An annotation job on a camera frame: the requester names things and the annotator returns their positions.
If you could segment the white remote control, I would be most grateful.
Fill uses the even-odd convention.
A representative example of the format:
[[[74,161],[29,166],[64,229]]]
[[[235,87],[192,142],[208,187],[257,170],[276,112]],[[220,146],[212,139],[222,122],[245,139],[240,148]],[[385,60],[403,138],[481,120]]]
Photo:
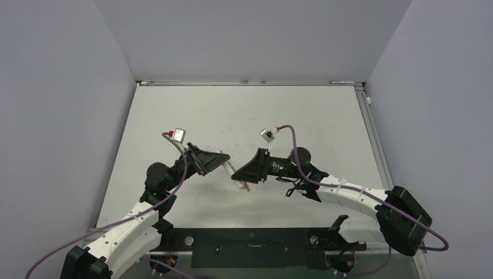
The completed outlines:
[[[226,163],[224,164],[224,167],[223,168],[225,169],[225,171],[228,173],[228,175],[230,177],[235,173],[235,168],[234,168],[234,166],[231,164],[231,162],[229,160],[226,161]],[[235,186],[238,189],[245,189],[244,186],[245,185],[248,185],[244,181],[237,181],[237,180],[233,180],[233,183],[235,184]]]

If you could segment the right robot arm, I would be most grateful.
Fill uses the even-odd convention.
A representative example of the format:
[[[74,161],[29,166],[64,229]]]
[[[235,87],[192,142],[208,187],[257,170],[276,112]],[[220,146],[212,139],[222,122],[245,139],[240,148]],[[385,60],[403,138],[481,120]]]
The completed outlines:
[[[412,194],[403,187],[367,188],[317,169],[310,152],[298,147],[287,158],[272,157],[260,148],[254,158],[236,170],[235,181],[257,184],[275,178],[293,178],[296,183],[286,193],[294,192],[316,202],[333,203],[369,216],[369,220],[347,218],[329,232],[329,243],[342,249],[354,242],[381,242],[393,250],[414,256],[433,220]]]

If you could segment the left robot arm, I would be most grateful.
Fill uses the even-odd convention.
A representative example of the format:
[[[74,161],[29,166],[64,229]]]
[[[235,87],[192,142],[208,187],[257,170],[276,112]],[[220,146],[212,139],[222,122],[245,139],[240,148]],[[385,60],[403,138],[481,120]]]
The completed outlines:
[[[171,247],[173,225],[164,216],[176,200],[173,191],[194,174],[205,176],[229,159],[226,153],[203,151],[189,142],[173,166],[151,164],[139,201],[102,236],[83,248],[72,248],[61,278],[119,278],[150,250]]]

